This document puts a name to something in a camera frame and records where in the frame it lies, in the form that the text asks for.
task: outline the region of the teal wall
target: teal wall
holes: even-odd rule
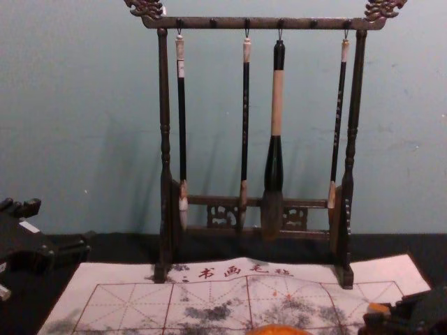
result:
[[[362,16],[360,0],[164,0],[169,15]],[[445,0],[409,0],[367,39],[353,232],[446,232]],[[40,197],[47,233],[159,229],[155,31],[122,0],[0,0],[0,196]],[[174,31],[171,158],[179,175]],[[185,31],[191,193],[237,195],[242,31]],[[328,192],[342,32],[285,31],[284,194]],[[341,181],[354,33],[342,122]],[[263,192],[276,31],[252,31],[249,195]],[[249,224],[259,213],[249,212]],[[190,221],[204,223],[205,210]],[[324,228],[324,211],[309,226]]]

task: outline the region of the black object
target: black object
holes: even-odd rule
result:
[[[447,283],[437,288],[407,295],[390,314],[368,313],[359,335],[445,335],[447,334]]]
[[[23,204],[10,198],[0,202],[0,276],[21,270],[44,274],[54,267],[87,259],[90,252],[88,241],[94,233],[74,235],[62,244],[54,244],[25,220],[35,216],[40,207],[39,199]],[[3,286],[0,289],[3,290],[0,301],[6,301],[10,292]]]

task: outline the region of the brush rack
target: brush rack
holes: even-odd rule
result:
[[[356,55],[354,61],[351,104],[349,107],[348,141],[344,176],[335,190],[335,205],[328,208],[328,199],[284,199],[283,227],[279,238],[316,239],[329,242],[333,262],[340,285],[345,289],[353,287],[353,271],[350,266],[351,252],[351,204],[353,198],[353,165],[356,153],[356,137],[362,93],[363,63],[367,31],[381,30],[387,19],[397,16],[406,0],[368,0],[364,17],[356,18],[293,18],[293,17],[168,17],[163,15],[160,0],[124,0],[131,14],[140,17],[144,26],[154,29],[158,35],[159,49],[159,98],[161,130],[161,227],[160,255],[154,268],[154,280],[163,283],[182,236],[179,222],[179,182],[170,172],[170,106],[168,82],[167,35],[169,29],[293,29],[293,30],[355,30]],[[338,151],[339,133],[335,131],[334,150]],[[337,161],[332,157],[332,169]],[[188,226],[186,232],[206,236],[260,236],[260,228],[236,229],[231,216],[238,217],[240,197],[188,195],[188,203],[207,207],[207,226]],[[247,198],[248,207],[259,207],[261,198]],[[328,211],[328,230],[308,230],[309,209]]]

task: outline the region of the black cloth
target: black cloth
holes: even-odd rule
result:
[[[53,236],[63,241],[65,236]],[[98,234],[91,241],[90,262],[153,263],[158,237],[141,234]],[[329,263],[327,242],[278,240],[271,244],[252,238],[185,237],[177,262],[249,257],[270,262]],[[408,253],[431,286],[447,280],[447,234],[353,235],[352,261]],[[47,276],[7,274],[2,283],[13,296],[0,304],[0,334],[36,334],[70,281],[76,266],[55,269]]]

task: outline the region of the string loop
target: string loop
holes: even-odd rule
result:
[[[245,38],[248,38],[250,34],[250,19],[248,17],[245,18]]]
[[[284,27],[284,19],[279,19],[279,21],[278,21],[278,37],[279,37],[279,40],[282,39],[282,29],[283,29],[283,27]]]
[[[182,35],[183,20],[177,19],[176,23],[177,23],[177,32],[179,33],[179,35]]]

